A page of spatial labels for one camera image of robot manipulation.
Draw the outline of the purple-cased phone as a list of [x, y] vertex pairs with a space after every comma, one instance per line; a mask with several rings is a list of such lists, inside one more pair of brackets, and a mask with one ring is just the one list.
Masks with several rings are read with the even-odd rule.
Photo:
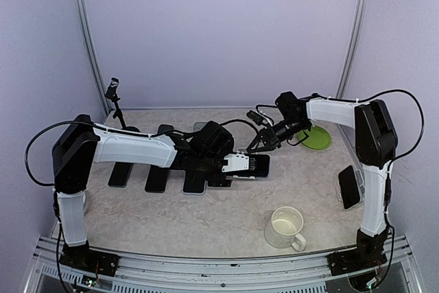
[[205, 192], [207, 173], [186, 171], [182, 192], [190, 195], [202, 195]]

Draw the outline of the blue phone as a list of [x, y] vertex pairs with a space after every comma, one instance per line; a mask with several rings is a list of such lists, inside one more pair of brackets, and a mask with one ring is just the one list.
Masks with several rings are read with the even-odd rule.
[[267, 154], [251, 154], [249, 169], [238, 171], [234, 176], [238, 178], [267, 178], [270, 173], [270, 156]]

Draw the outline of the round dark wooden stand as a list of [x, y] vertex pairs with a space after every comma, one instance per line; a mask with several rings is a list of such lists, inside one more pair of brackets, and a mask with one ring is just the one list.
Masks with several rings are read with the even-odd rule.
[[193, 131], [194, 131], [194, 132], [199, 132], [199, 131], [201, 131], [206, 125], [207, 125], [207, 122], [206, 122], [206, 121], [198, 121], [198, 122], [195, 122], [194, 125], [193, 125]]

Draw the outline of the black phone dark case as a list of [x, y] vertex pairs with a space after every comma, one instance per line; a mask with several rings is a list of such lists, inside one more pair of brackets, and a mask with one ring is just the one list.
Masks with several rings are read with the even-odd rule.
[[162, 194], [165, 192], [167, 180], [169, 178], [170, 169], [150, 166], [145, 184], [145, 191], [148, 193]]

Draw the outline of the black folding phone stand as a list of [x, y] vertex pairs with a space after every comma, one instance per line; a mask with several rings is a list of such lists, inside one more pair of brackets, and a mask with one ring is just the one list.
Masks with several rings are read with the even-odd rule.
[[174, 129], [172, 125], [169, 124], [161, 124], [158, 127], [157, 134], [165, 134], [166, 132], [171, 132]]

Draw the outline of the teal-cased phone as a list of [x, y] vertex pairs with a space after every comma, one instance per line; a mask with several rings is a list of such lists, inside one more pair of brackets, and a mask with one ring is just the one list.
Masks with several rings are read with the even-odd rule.
[[115, 163], [108, 181], [108, 186], [124, 188], [127, 185], [132, 167], [132, 163]]

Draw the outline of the clear acrylic phone stand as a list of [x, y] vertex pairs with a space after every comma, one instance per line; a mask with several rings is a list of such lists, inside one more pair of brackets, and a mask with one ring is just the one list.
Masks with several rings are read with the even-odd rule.
[[360, 202], [361, 202], [363, 200], [363, 194], [364, 194], [364, 180], [363, 180], [363, 177], [358, 169], [354, 169], [354, 171], [355, 171], [355, 175], [357, 178], [357, 185], [358, 185], [358, 189], [359, 189], [359, 194], [360, 194], [360, 198], [361, 198]]

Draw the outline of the black pole phone stand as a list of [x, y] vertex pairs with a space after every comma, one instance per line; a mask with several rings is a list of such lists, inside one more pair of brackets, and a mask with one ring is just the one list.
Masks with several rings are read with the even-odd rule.
[[128, 130], [130, 132], [139, 132], [139, 129], [134, 127], [134, 126], [127, 126], [126, 122], [123, 118], [123, 112], [119, 107], [119, 100], [120, 97], [117, 94], [117, 87], [119, 86], [119, 80], [117, 78], [111, 78], [110, 84], [104, 94], [106, 99], [109, 99], [115, 106], [115, 111], [112, 115], [113, 119], [118, 119], [120, 124], [121, 124], [121, 128], [123, 130]]

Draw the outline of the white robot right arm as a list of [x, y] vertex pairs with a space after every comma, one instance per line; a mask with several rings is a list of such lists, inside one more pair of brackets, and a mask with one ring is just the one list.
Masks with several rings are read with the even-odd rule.
[[355, 152], [364, 173], [364, 214], [357, 234], [366, 239], [351, 253], [351, 263], [365, 268], [378, 255], [373, 244], [387, 237], [386, 207], [390, 201], [392, 160], [398, 138], [385, 102], [376, 97], [364, 100], [325, 98], [316, 93], [297, 98], [291, 91], [281, 93], [275, 106], [283, 120], [258, 131], [247, 153], [269, 152], [279, 148], [314, 121], [346, 126], [355, 131]]

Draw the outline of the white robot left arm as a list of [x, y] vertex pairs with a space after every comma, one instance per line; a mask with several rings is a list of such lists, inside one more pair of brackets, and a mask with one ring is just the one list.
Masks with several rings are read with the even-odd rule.
[[168, 128], [155, 134], [96, 124], [79, 115], [51, 149], [56, 200], [70, 259], [83, 268], [96, 262], [88, 241], [83, 198], [93, 164], [129, 163], [185, 172], [218, 173], [232, 153], [232, 134], [209, 121], [197, 132]]

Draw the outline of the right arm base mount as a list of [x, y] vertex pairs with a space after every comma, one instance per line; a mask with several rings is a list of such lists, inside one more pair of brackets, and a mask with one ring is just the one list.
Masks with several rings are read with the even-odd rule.
[[380, 263], [386, 263], [387, 257], [384, 252], [378, 252], [375, 255], [360, 255], [357, 248], [334, 252], [327, 256], [329, 268], [332, 276], [348, 274], [360, 270], [373, 268]]

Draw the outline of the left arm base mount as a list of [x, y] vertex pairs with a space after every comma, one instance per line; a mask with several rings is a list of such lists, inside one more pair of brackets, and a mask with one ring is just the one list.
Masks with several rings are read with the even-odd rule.
[[60, 264], [97, 275], [114, 277], [119, 265], [119, 256], [76, 246], [63, 249]]

